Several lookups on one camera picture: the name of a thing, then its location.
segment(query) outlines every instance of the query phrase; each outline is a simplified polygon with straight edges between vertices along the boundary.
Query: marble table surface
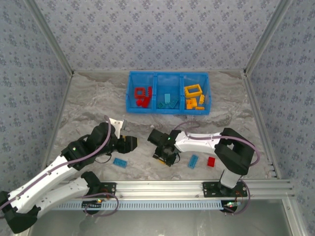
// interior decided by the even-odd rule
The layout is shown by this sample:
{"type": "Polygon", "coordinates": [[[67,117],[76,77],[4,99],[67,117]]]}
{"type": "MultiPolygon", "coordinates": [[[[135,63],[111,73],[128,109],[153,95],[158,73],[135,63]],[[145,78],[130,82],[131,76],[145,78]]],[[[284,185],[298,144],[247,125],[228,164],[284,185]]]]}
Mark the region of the marble table surface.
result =
{"type": "MultiPolygon", "coordinates": [[[[224,165],[216,159],[215,167],[208,167],[208,155],[196,153],[199,160],[192,170],[187,167],[193,153],[181,153],[181,161],[171,167],[152,158],[155,146],[147,141],[154,127],[169,133],[177,124],[197,120],[201,127],[194,133],[221,132],[231,127],[250,140],[261,152],[260,162],[251,167],[244,178],[270,178],[269,168],[252,114],[240,71],[209,71],[212,108],[208,116],[140,115],[126,112],[125,97],[129,71],[77,72],[72,79],[62,114],[62,121],[49,157],[53,161],[62,149],[79,137],[90,134],[104,121],[103,116],[126,121],[123,135],[138,138],[138,147],[128,154],[113,153],[106,164],[93,164],[84,171],[93,171],[100,180],[179,180],[219,179],[224,165]],[[128,162],[125,169],[113,165],[114,158],[128,162]]],[[[100,156],[105,161],[108,156],[100,156]]]]}

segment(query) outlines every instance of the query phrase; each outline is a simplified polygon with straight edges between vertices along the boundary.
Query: lego brick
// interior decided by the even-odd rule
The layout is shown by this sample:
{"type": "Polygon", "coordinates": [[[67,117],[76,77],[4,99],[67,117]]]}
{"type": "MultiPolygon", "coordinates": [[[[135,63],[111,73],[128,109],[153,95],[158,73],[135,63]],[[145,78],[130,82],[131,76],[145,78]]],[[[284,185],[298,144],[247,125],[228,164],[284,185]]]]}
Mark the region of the lego brick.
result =
{"type": "Polygon", "coordinates": [[[191,110],[192,109],[192,104],[190,99],[186,99],[186,109],[191,110]]]}
{"type": "Polygon", "coordinates": [[[152,97],[152,86],[148,87],[148,97],[152,97]]]}
{"type": "Polygon", "coordinates": [[[205,95],[200,95],[199,104],[202,105],[205,102],[205,95]]]}
{"type": "Polygon", "coordinates": [[[192,97],[190,100],[191,100],[192,107],[196,107],[197,106],[197,99],[195,97],[192,97]]]}
{"type": "Polygon", "coordinates": [[[150,98],[149,98],[149,97],[145,97],[145,98],[143,99],[143,101],[142,101],[141,106],[142,106],[143,108],[147,108],[148,105],[149,105],[149,103],[150,103],[150,98]]]}
{"type": "Polygon", "coordinates": [[[140,107],[140,106],[142,105],[142,100],[141,100],[141,99],[138,99],[138,100],[136,101],[136,104],[137,104],[138,107],[140,107]]]}
{"type": "Polygon", "coordinates": [[[175,105],[176,105],[177,102],[178,102],[178,99],[175,98],[175,99],[173,99],[168,105],[169,105],[170,108],[173,109],[173,108],[175,107],[175,105]]]}
{"type": "Polygon", "coordinates": [[[209,156],[209,158],[208,158],[208,166],[214,167],[215,166],[215,161],[216,161],[215,158],[209,156]]]}
{"type": "Polygon", "coordinates": [[[202,94],[202,90],[201,90],[201,87],[199,84],[185,86],[184,92],[185,92],[186,98],[197,97],[197,96],[200,96],[202,94]],[[189,89],[198,89],[198,91],[197,92],[189,92],[189,89]]]}
{"type": "Polygon", "coordinates": [[[122,168],[126,168],[127,166],[127,162],[119,158],[115,158],[113,164],[122,168]]]}
{"type": "Polygon", "coordinates": [[[146,89],[144,87],[135,87],[134,88],[134,98],[135,99],[141,99],[146,96],[146,89]]]}
{"type": "Polygon", "coordinates": [[[198,156],[192,155],[191,158],[190,158],[190,161],[188,163],[188,167],[191,168],[191,169],[194,169],[198,158],[199,158],[198,156]]]}
{"type": "Polygon", "coordinates": [[[166,106],[166,104],[165,104],[165,103],[160,102],[160,103],[158,104],[157,108],[159,108],[159,109],[163,109],[163,108],[165,108],[165,106],[166,106]]]}
{"type": "Polygon", "coordinates": [[[164,95],[165,104],[168,104],[171,102],[171,95],[169,93],[166,93],[164,95]]]}

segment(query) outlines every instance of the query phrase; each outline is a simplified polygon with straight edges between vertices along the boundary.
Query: yellow square frame piece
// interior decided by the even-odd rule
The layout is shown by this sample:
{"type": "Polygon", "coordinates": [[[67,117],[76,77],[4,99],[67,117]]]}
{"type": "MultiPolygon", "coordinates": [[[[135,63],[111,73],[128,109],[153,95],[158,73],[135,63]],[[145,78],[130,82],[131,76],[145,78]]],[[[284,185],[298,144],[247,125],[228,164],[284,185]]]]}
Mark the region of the yellow square frame piece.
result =
{"type": "Polygon", "coordinates": [[[199,84],[186,86],[186,87],[184,87],[184,91],[185,91],[186,98],[197,97],[197,96],[200,96],[202,94],[202,90],[201,90],[201,87],[199,84]],[[197,92],[189,92],[189,89],[198,89],[198,91],[197,92]]]}

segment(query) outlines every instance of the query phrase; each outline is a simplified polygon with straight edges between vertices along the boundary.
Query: gray floor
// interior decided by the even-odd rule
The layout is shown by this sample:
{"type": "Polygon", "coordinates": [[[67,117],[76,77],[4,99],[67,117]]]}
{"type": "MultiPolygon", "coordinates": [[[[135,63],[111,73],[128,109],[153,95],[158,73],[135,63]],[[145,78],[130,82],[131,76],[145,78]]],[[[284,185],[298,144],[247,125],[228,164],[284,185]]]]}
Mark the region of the gray floor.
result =
{"type": "MultiPolygon", "coordinates": [[[[198,120],[200,133],[221,132],[231,127],[253,142],[260,150],[260,162],[250,168],[245,178],[269,178],[268,160],[260,141],[251,106],[243,85],[240,71],[209,71],[212,108],[209,116],[139,115],[126,113],[125,96],[128,71],[75,73],[66,100],[61,125],[50,161],[60,154],[70,142],[90,134],[103,122],[103,115],[127,121],[124,135],[138,137],[138,147],[128,154],[114,153],[128,162],[123,169],[107,164],[93,163],[84,170],[92,170],[101,180],[170,180],[170,179],[219,179],[224,169],[220,160],[214,168],[207,166],[208,155],[196,153],[199,160],[194,170],[187,167],[192,153],[181,154],[181,162],[167,167],[152,158],[155,147],[147,142],[152,128],[169,133],[177,124],[198,120]]],[[[99,157],[105,161],[108,157],[99,157]]]]}
{"type": "Polygon", "coordinates": [[[241,215],[218,210],[118,211],[92,218],[82,211],[50,211],[31,236],[290,236],[281,200],[252,201],[241,215]]]}

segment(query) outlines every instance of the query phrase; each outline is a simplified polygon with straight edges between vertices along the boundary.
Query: yellow lego brick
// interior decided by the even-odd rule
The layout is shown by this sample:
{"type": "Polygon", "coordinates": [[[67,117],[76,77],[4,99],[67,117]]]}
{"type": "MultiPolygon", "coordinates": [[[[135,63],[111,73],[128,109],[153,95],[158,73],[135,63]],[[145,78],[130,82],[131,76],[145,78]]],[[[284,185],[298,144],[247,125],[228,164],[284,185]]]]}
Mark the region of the yellow lego brick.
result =
{"type": "Polygon", "coordinates": [[[162,160],[160,160],[160,159],[158,159],[158,161],[159,161],[160,163],[162,163],[162,164],[165,165],[165,161],[162,161],[162,160]]]}
{"type": "Polygon", "coordinates": [[[197,99],[195,97],[192,97],[190,100],[191,100],[192,107],[196,107],[197,106],[197,99]]]}
{"type": "Polygon", "coordinates": [[[205,95],[200,95],[200,98],[199,98],[199,104],[202,105],[205,101],[205,95]]]}
{"type": "Polygon", "coordinates": [[[191,105],[191,100],[190,99],[186,99],[186,106],[191,105]]]}
{"type": "Polygon", "coordinates": [[[185,86],[184,92],[185,92],[186,98],[197,97],[197,96],[200,96],[202,94],[202,90],[201,90],[201,87],[199,84],[185,86]],[[198,89],[198,91],[197,92],[189,92],[189,89],[198,89]]]}

